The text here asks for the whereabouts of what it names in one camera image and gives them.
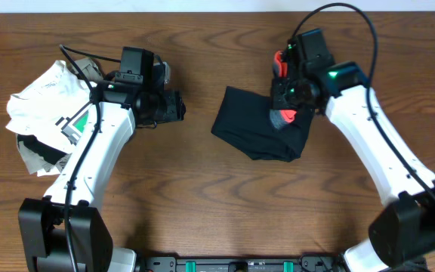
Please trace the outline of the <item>black leggings grey waistband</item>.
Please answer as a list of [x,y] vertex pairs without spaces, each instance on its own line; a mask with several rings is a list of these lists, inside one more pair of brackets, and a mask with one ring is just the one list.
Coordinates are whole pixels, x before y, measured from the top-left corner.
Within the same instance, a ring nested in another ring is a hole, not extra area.
[[301,157],[314,113],[273,110],[271,99],[226,87],[211,133],[253,160],[291,162]]

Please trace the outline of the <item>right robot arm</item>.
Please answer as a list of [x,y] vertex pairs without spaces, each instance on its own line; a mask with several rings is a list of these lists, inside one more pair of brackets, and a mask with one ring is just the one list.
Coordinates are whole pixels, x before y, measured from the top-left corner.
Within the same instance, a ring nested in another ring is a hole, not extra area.
[[435,174],[408,148],[354,63],[273,64],[272,117],[281,126],[305,110],[335,125],[369,172],[381,203],[367,238],[347,249],[345,271],[417,268],[435,251]]

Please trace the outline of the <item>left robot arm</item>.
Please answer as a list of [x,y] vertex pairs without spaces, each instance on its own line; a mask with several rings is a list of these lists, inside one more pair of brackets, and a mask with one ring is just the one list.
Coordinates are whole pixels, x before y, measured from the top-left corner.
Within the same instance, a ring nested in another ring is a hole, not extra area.
[[179,91],[162,84],[102,81],[91,90],[88,121],[57,180],[18,212],[30,271],[139,271],[137,253],[113,245],[100,211],[110,175],[136,128],[181,121]]

